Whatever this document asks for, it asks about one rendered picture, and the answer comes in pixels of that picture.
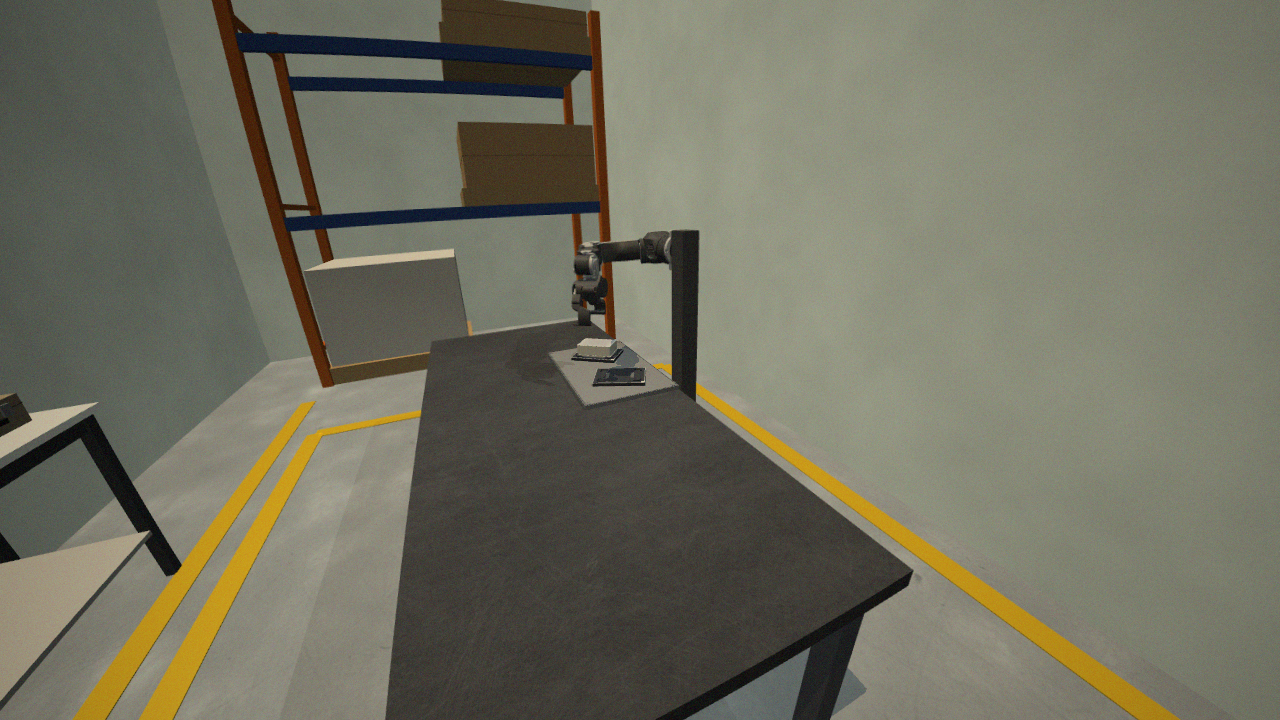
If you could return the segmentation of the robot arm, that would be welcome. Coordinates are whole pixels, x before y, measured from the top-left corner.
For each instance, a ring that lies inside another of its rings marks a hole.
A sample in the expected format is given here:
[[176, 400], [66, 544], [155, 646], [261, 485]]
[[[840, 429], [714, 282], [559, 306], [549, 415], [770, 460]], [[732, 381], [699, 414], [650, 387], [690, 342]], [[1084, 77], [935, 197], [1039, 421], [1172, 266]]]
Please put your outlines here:
[[[652, 234], [655, 233], [655, 234]], [[623, 241], [590, 241], [579, 245], [579, 251], [573, 259], [573, 274], [589, 279], [596, 277], [593, 269], [593, 260], [599, 259], [599, 272], [602, 263], [618, 263], [640, 260], [641, 264], [652, 263], [669, 264], [671, 270], [671, 231], [649, 232], [644, 238]], [[582, 252], [580, 255], [580, 251]], [[655, 255], [657, 254], [657, 255]], [[603, 256], [603, 258], [602, 258]], [[584, 277], [585, 275], [585, 277]]]

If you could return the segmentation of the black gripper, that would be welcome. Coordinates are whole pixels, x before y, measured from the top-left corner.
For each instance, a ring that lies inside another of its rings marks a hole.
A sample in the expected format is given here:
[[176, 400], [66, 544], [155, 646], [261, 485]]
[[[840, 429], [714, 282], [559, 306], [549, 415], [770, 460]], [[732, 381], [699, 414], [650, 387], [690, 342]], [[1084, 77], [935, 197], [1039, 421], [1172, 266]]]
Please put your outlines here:
[[[603, 299], [607, 296], [608, 283], [599, 273], [599, 259], [593, 260], [593, 269], [596, 278], [573, 281], [572, 307], [575, 311], [579, 311], [579, 322], [573, 322], [573, 325], [591, 325], [591, 314], [605, 315], [605, 300]], [[584, 302], [582, 299], [590, 305], [594, 305], [595, 310], [581, 307]]]

